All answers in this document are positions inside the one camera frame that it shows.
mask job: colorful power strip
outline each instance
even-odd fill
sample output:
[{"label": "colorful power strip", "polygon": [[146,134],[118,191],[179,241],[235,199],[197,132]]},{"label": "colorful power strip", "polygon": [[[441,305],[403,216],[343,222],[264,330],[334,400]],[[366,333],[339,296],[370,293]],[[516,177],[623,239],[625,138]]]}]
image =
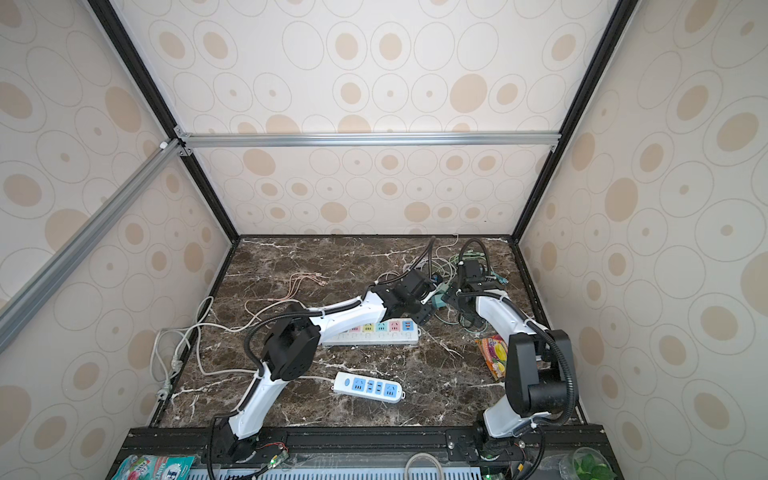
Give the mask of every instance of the colorful power strip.
[{"label": "colorful power strip", "polygon": [[323,345],[415,345],[419,342],[419,326],[411,319],[390,319],[379,323],[367,323],[340,333]]}]

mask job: beige wall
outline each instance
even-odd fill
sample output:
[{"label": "beige wall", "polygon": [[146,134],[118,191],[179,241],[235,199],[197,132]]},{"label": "beige wall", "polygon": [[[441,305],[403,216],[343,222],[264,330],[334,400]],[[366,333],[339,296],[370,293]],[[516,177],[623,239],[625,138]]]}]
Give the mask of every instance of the beige wall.
[{"label": "beige wall", "polygon": [[115,2],[190,132],[557,130],[615,1]]},{"label": "beige wall", "polygon": [[154,408],[155,333],[193,322],[228,249],[171,161],[0,355],[0,478],[106,476]]},{"label": "beige wall", "polygon": [[646,2],[522,247],[631,480],[768,475],[768,3]]},{"label": "beige wall", "polygon": [[511,233],[547,145],[201,148],[241,234]]},{"label": "beige wall", "polygon": [[0,5],[0,307],[164,135],[74,0]]}]

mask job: aluminum frame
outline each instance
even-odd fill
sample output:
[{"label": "aluminum frame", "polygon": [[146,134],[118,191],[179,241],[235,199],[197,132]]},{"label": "aluminum frame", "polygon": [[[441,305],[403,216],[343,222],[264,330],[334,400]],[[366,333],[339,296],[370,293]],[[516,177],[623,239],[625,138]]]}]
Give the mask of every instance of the aluminum frame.
[{"label": "aluminum frame", "polygon": [[0,353],[13,342],[74,269],[121,219],[168,161],[179,156],[179,140],[172,139],[164,143],[167,146],[158,148],[0,312]]},{"label": "aluminum frame", "polygon": [[371,134],[181,134],[188,147],[366,147],[404,145],[557,145],[558,131]]},{"label": "aluminum frame", "polygon": [[641,0],[618,0],[616,8],[614,9],[611,19],[608,20],[608,25],[605,27],[600,43],[592,56],[592,61],[587,67],[584,78],[581,79],[581,85],[576,90],[576,95],[571,103],[571,107],[568,109],[568,113],[565,115],[563,125],[560,128],[561,141],[558,146],[547,156],[547,160],[544,162],[541,168],[541,173],[536,179],[533,190],[531,190],[528,201],[526,201],[523,211],[520,215],[520,219],[515,225],[515,229],[512,231],[512,239],[518,243],[525,233],[525,229],[531,222],[531,218],[538,207],[541,198],[544,196],[549,181],[554,175],[554,171],[557,170],[558,164],[565,154],[565,150],[571,143],[571,138],[576,133],[581,118],[584,116],[587,106],[592,99],[592,95],[597,90],[600,80],[603,78],[603,73],[611,63],[611,58],[616,50],[616,47],[621,40],[621,36],[627,27],[632,15],[637,9],[637,4]]},{"label": "aluminum frame", "polygon": [[[104,29],[104,33],[109,37],[112,42],[115,51],[120,55],[120,59],[123,61],[123,65],[131,74],[131,77],[136,82],[136,86],[141,91],[141,94],[147,100],[149,107],[152,109],[152,113],[160,122],[161,127],[165,131],[165,134],[170,138],[178,138],[179,130],[176,125],[177,122],[174,119],[173,114],[170,112],[170,108],[165,103],[163,95],[160,90],[157,89],[157,85],[154,83],[154,79],[147,70],[147,66],[141,59],[136,46],[131,40],[131,36],[126,31],[125,27],[120,21],[120,17],[114,10],[114,7],[109,0],[84,0],[91,6],[91,10],[101,23],[101,27]],[[180,140],[180,144],[183,147],[184,142]],[[181,157],[182,163],[187,168],[187,172],[192,177],[197,189],[203,195],[210,211],[213,212],[216,220],[221,225],[224,233],[233,243],[237,240],[239,234],[237,229],[232,223],[227,211],[216,195],[213,186],[211,186],[208,177],[206,176],[200,163],[194,156],[192,151],[185,151]]]}]

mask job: power socket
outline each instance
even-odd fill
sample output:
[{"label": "power socket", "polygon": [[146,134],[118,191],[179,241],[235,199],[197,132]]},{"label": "power socket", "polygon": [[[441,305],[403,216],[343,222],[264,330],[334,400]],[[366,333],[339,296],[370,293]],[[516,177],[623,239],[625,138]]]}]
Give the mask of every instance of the power socket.
[{"label": "power socket", "polygon": [[397,403],[406,397],[397,382],[344,372],[336,374],[333,391],[387,403]]},{"label": "power socket", "polygon": [[323,340],[324,346],[416,345],[419,326],[410,318],[367,323]]}]

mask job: green plant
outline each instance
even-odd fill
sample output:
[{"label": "green plant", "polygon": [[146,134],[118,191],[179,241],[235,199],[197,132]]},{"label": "green plant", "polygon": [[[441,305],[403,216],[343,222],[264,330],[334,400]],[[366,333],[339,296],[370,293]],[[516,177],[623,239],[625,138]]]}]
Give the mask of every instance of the green plant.
[{"label": "green plant", "polygon": [[613,480],[616,478],[611,467],[604,463],[597,463],[591,453],[581,457],[580,462],[574,458],[574,468],[579,480]]}]

